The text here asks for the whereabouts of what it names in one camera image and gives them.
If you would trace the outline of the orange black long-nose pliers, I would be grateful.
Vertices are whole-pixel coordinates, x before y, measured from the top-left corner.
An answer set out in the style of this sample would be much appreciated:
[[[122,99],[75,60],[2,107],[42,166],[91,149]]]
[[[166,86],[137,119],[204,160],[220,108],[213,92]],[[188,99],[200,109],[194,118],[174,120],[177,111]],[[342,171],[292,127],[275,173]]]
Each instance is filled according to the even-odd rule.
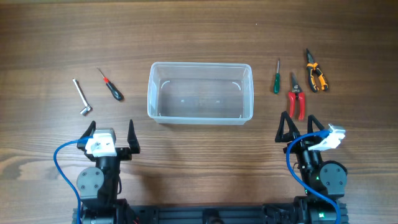
[[[315,77],[317,77],[320,81],[321,89],[323,91],[327,91],[329,89],[329,85],[326,76],[321,71],[319,64],[316,63],[316,61],[312,57],[312,54],[310,53],[309,49],[306,49],[306,58],[307,58],[306,69],[308,72],[308,83],[311,90],[314,93],[319,91],[319,87],[317,87],[317,84],[315,82]]]

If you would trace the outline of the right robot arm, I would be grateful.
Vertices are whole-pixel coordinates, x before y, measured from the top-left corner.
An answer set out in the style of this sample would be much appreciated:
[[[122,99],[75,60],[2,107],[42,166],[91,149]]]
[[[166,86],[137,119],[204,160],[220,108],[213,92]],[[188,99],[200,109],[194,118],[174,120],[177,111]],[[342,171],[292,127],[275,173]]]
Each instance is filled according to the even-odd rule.
[[[266,215],[275,223],[348,223],[345,196],[347,168],[336,161],[324,161],[321,153],[336,149],[346,130],[330,124],[325,128],[313,115],[308,117],[307,134],[300,134],[288,112],[280,116],[275,142],[284,142],[285,162],[291,176],[304,188],[304,196],[296,196],[291,204],[270,205]]]

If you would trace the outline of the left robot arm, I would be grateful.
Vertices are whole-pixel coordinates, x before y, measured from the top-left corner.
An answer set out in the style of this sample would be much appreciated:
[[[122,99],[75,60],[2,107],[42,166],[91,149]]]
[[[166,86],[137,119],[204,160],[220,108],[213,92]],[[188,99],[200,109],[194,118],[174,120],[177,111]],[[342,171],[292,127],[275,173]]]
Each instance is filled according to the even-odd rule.
[[[113,128],[96,128],[92,121],[78,140],[77,148],[95,163],[80,172],[76,181],[80,201],[73,210],[72,223],[139,223],[139,217],[125,198],[118,198],[122,191],[121,162],[130,161],[141,151],[133,121],[127,132],[128,147],[116,147]]]

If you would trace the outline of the green handled screwdriver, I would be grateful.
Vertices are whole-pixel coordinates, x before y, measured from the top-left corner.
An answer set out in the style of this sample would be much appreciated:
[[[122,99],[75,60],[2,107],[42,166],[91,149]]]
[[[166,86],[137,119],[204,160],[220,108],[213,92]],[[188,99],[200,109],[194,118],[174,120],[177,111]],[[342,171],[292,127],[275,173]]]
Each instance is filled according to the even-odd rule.
[[[277,61],[277,68],[276,68],[276,73],[275,73],[275,79],[274,79],[274,87],[273,87],[273,92],[274,94],[278,94],[280,90],[280,59]]]

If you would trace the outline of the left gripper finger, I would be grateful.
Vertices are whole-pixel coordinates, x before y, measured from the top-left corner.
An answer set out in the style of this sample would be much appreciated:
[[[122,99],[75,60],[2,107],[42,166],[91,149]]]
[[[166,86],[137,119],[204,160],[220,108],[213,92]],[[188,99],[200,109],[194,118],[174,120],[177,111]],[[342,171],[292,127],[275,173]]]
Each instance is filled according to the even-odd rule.
[[[141,147],[136,137],[133,120],[129,121],[127,142],[132,154],[139,154],[141,152]]]
[[[88,129],[81,136],[81,139],[92,136],[95,130],[96,130],[96,122],[92,121],[91,124],[88,126]]]

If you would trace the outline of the black red-collared screwdriver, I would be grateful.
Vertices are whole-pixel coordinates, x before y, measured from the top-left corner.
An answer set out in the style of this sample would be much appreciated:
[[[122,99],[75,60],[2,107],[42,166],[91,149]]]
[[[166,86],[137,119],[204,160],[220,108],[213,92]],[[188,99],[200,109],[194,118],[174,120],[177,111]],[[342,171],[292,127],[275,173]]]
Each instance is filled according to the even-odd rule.
[[[122,101],[124,99],[124,96],[122,95],[122,93],[116,88],[116,86],[104,75],[104,73],[102,72],[102,70],[100,68],[97,68],[97,70],[100,72],[100,74],[103,77],[103,80],[106,84],[106,86],[108,87],[108,89],[110,90],[112,96],[118,100],[118,101]]]

